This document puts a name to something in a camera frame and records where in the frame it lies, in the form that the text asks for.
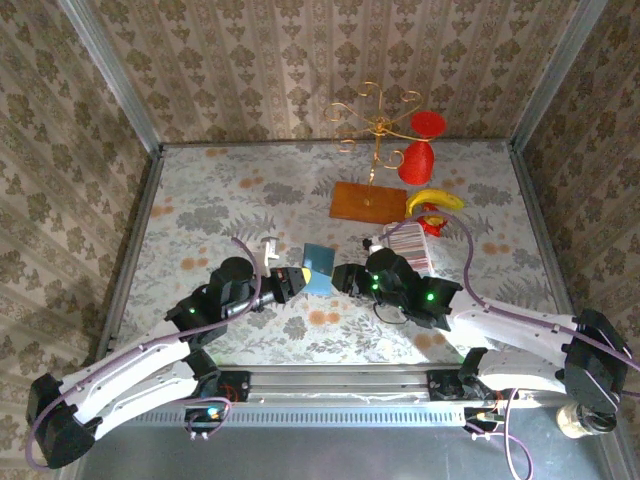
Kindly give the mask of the glass jar with black lid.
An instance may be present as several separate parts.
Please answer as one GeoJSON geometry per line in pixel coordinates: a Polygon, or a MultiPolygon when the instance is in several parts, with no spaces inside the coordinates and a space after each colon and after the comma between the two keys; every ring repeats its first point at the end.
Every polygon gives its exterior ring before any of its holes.
{"type": "Polygon", "coordinates": [[[561,432],[571,439],[608,434],[617,427],[615,414],[603,414],[572,402],[558,409],[556,422],[561,432]]]}

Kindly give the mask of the aluminium frame post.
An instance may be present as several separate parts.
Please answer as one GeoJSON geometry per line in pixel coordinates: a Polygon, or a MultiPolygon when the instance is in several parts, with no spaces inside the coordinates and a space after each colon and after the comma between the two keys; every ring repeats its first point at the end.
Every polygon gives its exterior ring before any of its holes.
{"type": "Polygon", "coordinates": [[[89,0],[58,0],[93,63],[100,71],[117,103],[134,129],[145,150],[154,158],[162,152],[159,135],[142,96],[136,91],[125,63],[108,38],[89,0]]]}
{"type": "Polygon", "coordinates": [[[521,152],[528,143],[607,3],[608,0],[579,0],[511,136],[514,151],[521,152]]]}

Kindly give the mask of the teal card holder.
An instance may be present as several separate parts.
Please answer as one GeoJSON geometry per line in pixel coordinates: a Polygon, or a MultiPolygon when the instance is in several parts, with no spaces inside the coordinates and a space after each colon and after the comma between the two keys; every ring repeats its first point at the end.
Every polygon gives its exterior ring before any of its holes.
{"type": "Polygon", "coordinates": [[[302,266],[311,273],[310,280],[303,289],[304,293],[317,296],[331,294],[334,260],[334,249],[317,244],[304,244],[302,266]]]}

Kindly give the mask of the red hourglass-shaped goblet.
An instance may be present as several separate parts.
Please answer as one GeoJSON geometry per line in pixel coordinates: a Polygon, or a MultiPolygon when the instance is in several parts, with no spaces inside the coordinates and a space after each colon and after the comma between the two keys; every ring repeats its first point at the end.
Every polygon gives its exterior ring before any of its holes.
{"type": "Polygon", "coordinates": [[[435,153],[431,141],[445,132],[446,120],[439,113],[421,111],[411,117],[410,126],[417,138],[404,150],[398,176],[408,185],[419,186],[432,177],[435,153]]]}

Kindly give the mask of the red snack packet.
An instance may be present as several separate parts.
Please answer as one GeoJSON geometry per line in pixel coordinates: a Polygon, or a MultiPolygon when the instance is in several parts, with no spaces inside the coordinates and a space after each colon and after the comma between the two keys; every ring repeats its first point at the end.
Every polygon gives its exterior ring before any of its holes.
{"type": "Polygon", "coordinates": [[[421,216],[417,222],[426,235],[440,237],[442,230],[448,224],[448,220],[440,216],[421,216]]]}

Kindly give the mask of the yellow banana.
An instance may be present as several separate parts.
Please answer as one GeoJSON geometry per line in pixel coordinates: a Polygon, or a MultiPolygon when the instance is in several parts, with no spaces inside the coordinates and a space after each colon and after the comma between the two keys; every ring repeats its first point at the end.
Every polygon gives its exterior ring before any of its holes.
{"type": "Polygon", "coordinates": [[[441,189],[424,189],[414,193],[407,199],[405,217],[409,218],[413,214],[413,209],[424,203],[453,210],[460,210],[465,206],[463,200],[452,193],[441,189]]]}

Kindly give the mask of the clear box of cards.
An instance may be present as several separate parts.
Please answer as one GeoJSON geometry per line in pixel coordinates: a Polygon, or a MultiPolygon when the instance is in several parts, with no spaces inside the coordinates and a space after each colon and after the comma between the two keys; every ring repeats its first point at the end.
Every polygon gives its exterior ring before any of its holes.
{"type": "Polygon", "coordinates": [[[404,257],[412,269],[421,276],[433,277],[435,269],[429,253],[426,235],[421,225],[417,222],[406,223],[389,234],[389,231],[396,226],[396,223],[384,226],[384,244],[396,254],[404,257]]]}

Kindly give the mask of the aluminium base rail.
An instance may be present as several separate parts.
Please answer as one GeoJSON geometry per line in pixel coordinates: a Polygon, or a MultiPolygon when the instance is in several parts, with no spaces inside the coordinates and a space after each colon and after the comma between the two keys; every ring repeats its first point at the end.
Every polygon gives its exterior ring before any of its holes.
{"type": "Polygon", "coordinates": [[[465,391],[454,364],[222,366],[246,373],[235,391],[262,405],[413,405],[458,401],[465,391]]]}

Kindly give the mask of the aluminium table edge rail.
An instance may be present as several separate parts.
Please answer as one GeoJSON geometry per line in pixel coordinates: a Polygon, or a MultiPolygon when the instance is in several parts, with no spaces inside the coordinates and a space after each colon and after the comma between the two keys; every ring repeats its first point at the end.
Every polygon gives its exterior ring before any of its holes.
{"type": "Polygon", "coordinates": [[[508,153],[526,207],[536,248],[541,256],[553,304],[553,309],[549,311],[526,308],[520,309],[518,315],[526,317],[525,323],[528,329],[535,330],[538,334],[538,337],[534,338],[534,342],[540,344],[540,347],[531,349],[531,352],[541,356],[555,367],[563,368],[567,354],[562,348],[569,347],[574,339],[578,326],[578,315],[571,305],[524,159],[511,145],[508,146],[508,153]]]}
{"type": "Polygon", "coordinates": [[[144,235],[151,216],[155,196],[160,184],[164,166],[165,145],[160,143],[150,156],[149,168],[144,182],[138,207],[135,210],[134,222],[126,239],[124,255],[114,285],[113,295],[105,317],[105,323],[95,350],[95,359],[104,358],[113,351],[112,344],[117,340],[120,325],[124,317],[131,285],[134,279],[144,235]]]}

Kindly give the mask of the small electronics board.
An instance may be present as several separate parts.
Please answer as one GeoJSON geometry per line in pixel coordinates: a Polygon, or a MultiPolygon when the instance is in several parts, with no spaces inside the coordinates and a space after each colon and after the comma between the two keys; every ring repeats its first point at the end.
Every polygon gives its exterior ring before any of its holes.
{"type": "Polygon", "coordinates": [[[222,404],[188,408],[185,411],[185,429],[192,436],[211,436],[224,422],[228,408],[222,404]]]}
{"type": "Polygon", "coordinates": [[[505,416],[498,407],[493,408],[464,408],[464,428],[477,434],[496,432],[504,425],[505,416]]]}

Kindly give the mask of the floral tablecloth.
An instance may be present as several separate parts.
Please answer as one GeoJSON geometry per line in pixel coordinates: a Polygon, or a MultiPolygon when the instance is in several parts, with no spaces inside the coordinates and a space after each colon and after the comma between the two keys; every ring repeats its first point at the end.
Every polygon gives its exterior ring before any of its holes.
{"type": "MultiPolygon", "coordinates": [[[[329,209],[337,182],[364,181],[372,150],[365,142],[349,153],[309,142],[168,149],[116,344],[149,331],[225,258],[258,251],[267,236],[282,266],[299,265],[308,243],[332,248],[337,263],[363,263],[362,242],[381,227],[333,219],[329,209]]],[[[471,259],[478,294],[556,312],[559,288],[547,277],[506,143],[444,141],[434,151],[432,186],[465,204],[462,226],[428,241],[436,275],[459,281],[471,259]]],[[[366,300],[300,294],[235,321],[208,350],[221,365],[415,364],[453,363],[483,344],[366,300]]]]}

